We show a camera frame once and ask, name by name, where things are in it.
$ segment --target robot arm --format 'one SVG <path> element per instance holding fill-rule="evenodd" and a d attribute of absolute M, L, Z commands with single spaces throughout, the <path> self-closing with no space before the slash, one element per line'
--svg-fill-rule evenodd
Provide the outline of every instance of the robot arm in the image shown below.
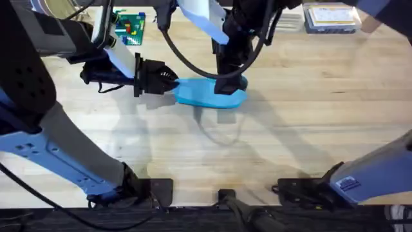
<path fill-rule="evenodd" d="M 81 75 L 86 83 L 131 85 L 135 97 L 174 88 L 177 76 L 163 62 L 144 61 L 139 54 L 124 54 L 133 58 L 133 65 L 122 67 L 121 61 L 114 62 L 117 52 L 124 53 L 127 48 L 116 43 L 111 33 L 115 19 L 112 6 L 111 0 L 106 1 L 98 22 L 108 26 L 98 26 L 92 36 L 89 24 L 55 19 L 4 2 L 0 18 L 13 23 L 5 26 L 10 33 L 3 39 L 0 149 L 74 183 L 96 204 L 141 202 L 156 192 L 160 202 L 168 206 L 172 180 L 139 179 L 127 164 L 111 158 L 89 140 L 56 102 L 54 83 L 40 58 L 58 55 L 71 64 L 86 62 Z"/>

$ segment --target sticker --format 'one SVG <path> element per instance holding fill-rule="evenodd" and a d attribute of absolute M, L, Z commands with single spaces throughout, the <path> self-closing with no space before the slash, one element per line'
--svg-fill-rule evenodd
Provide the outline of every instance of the sticker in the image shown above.
<path fill-rule="evenodd" d="M 336 182 L 336 185 L 340 187 L 340 189 L 343 191 L 349 191 L 351 189 L 361 186 L 361 184 L 351 176 L 345 177 L 342 180 Z"/>
<path fill-rule="evenodd" d="M 355 18 L 351 6 L 312 6 L 310 17 L 315 26 L 353 26 Z"/>

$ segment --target black cable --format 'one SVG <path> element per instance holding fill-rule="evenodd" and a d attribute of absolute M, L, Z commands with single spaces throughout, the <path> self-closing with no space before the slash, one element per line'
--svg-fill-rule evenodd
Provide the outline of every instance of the black cable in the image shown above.
<path fill-rule="evenodd" d="M 230 78 L 233 78 L 233 77 L 240 76 L 243 72 L 245 72 L 248 68 L 250 68 L 252 66 L 252 64 L 254 63 L 254 61 L 256 60 L 256 58 L 258 58 L 258 56 L 260 54 L 260 51 L 262 50 L 262 47 L 263 47 L 263 45 L 266 41 L 266 36 L 268 34 L 268 31 L 269 31 L 273 6 L 274 6 L 274 0 L 268 0 L 267 5 L 266 5 L 265 18 L 263 20 L 263 27 L 262 27 L 262 31 L 260 32 L 260 35 L 259 35 L 259 42 L 257 43 L 256 49 L 252 52 L 249 59 L 246 61 L 246 63 L 240 69 L 236 70 L 235 72 L 228 73 L 228 74 L 218 74 L 218 75 L 216 75 L 216 74 L 208 73 L 208 72 L 205 72 L 205 71 L 199 69 L 198 67 L 193 65 L 190 61 L 188 61 L 186 59 L 186 57 L 179 51 L 179 49 L 177 49 L 176 45 L 174 45 L 174 43 L 172 42 L 169 34 L 167 33 L 167 30 L 162 30 L 162 34 L 163 34 L 163 37 L 165 38 L 167 44 L 169 45 L 170 49 L 173 51 L 173 53 L 188 68 L 190 68 L 195 73 L 197 73 L 201 76 L 204 76 L 204 77 L 211 78 L 211 79 L 230 79 Z M 282 14 L 282 10 L 278 10 L 276 14 Z"/>
<path fill-rule="evenodd" d="M 342 222 L 342 223 L 353 223 L 353 224 L 390 224 L 390 225 L 397 225 L 397 224 L 412 224 L 412 219 L 398 219 L 398 220 L 351 220 L 346 218 L 332 218 L 332 217 L 319 217 L 314 215 L 304 215 L 299 213 L 286 213 L 283 211 L 278 211 L 276 209 L 267 209 L 267 211 L 271 214 L 277 213 L 278 215 L 288 215 L 293 217 L 299 218 L 309 218 L 313 220 L 320 220 L 320 221 L 330 221 L 330 222 Z"/>
<path fill-rule="evenodd" d="M 119 86 L 116 86 L 116 87 L 114 87 L 114 88 L 110 88 L 110 89 L 108 89 L 108 90 L 102 91 L 103 85 L 102 85 L 101 82 L 99 82 L 99 83 L 98 83 L 98 90 L 97 90 L 97 92 L 98 92 L 98 93 L 109 93 L 109 92 L 112 92 L 112 91 L 119 90 L 119 89 L 121 89 L 121 88 L 123 88 L 123 87 L 124 87 L 124 85 L 119 85 Z"/>
<path fill-rule="evenodd" d="M 0 221 L 2 221 L 2 220 L 17 220 L 17 219 L 24 218 L 24 217 L 27 217 L 27 216 L 32 216 L 32 215 L 33 215 L 33 213 L 26 213 L 26 214 L 16 216 L 16 217 L 0 218 Z"/>
<path fill-rule="evenodd" d="M 147 217 L 146 219 L 140 221 L 139 223 L 136 223 L 134 225 L 127 226 L 127 227 L 122 227 L 122 228 L 108 228 L 108 227 L 98 226 L 98 225 L 95 225 L 91 222 L 88 222 L 87 220 L 84 220 L 83 218 L 80 218 L 79 216 L 72 213 L 71 211 L 69 211 L 69 210 L 63 208 L 62 206 L 54 203 L 54 201 L 48 199 L 47 197 L 45 197 L 44 195 L 42 195 L 38 191 L 34 190 L 29 185 L 27 185 L 24 181 L 22 181 L 19 177 L 14 175 L 9 169 L 7 169 L 1 163 L 0 163 L 0 171 L 2 171 L 7 177 L 12 179 L 14 182 L 16 182 L 16 184 L 20 185 L 20 187 L 24 188 L 26 191 L 31 193 L 33 196 L 35 196 L 38 199 L 42 200 L 43 202 L 49 204 L 53 208 L 55 208 L 57 210 L 60 210 L 61 212 L 67 214 L 67 216 L 71 217 L 72 219 L 75 219 L 76 221 L 80 222 L 81 224 L 84 224 L 85 226 L 91 227 L 93 229 L 99 229 L 99 230 L 103 230 L 103 231 L 126 231 L 126 230 L 129 230 L 129 229 L 141 226 L 142 224 L 144 224 L 144 223 L 150 221 L 151 219 L 153 219 L 153 216 L 150 216 L 150 217 Z"/>
<path fill-rule="evenodd" d="M 6 228 L 6 227 L 10 227 L 10 226 L 22 226 L 22 225 L 21 225 L 21 224 L 18 224 L 18 223 L 7 224 L 7 225 L 0 226 L 0 229 Z"/>
<path fill-rule="evenodd" d="M 65 20 L 73 19 L 74 17 L 78 16 L 80 13 L 85 11 L 87 8 L 89 8 L 91 5 L 95 4 L 95 2 L 96 2 L 96 0 L 91 0 L 86 6 L 83 6 L 82 8 L 77 10 L 76 12 L 74 12 L 71 15 L 67 16 L 67 18 L 65 18 Z"/>

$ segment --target black clamp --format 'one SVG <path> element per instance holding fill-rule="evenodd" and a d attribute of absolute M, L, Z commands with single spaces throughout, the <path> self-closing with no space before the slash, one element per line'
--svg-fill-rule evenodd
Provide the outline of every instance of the black clamp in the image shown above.
<path fill-rule="evenodd" d="M 329 170 L 322 178 L 279 179 L 272 186 L 272 192 L 279 196 L 282 206 L 303 209 L 350 209 L 353 208 L 329 185 L 330 177 L 344 163 L 341 162 Z"/>

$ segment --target blue object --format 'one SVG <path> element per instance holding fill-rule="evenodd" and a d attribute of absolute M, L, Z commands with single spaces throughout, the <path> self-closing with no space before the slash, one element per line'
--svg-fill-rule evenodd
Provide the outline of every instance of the blue object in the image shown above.
<path fill-rule="evenodd" d="M 120 38 L 121 38 L 122 42 L 123 42 L 125 45 L 127 45 L 127 37 L 124 36 L 124 35 L 121 35 Z"/>
<path fill-rule="evenodd" d="M 243 90 L 238 90 L 232 95 L 214 94 L 216 80 L 208 78 L 178 79 L 177 81 L 180 84 L 173 90 L 173 93 L 180 104 L 231 109 L 239 107 L 247 98 Z"/>

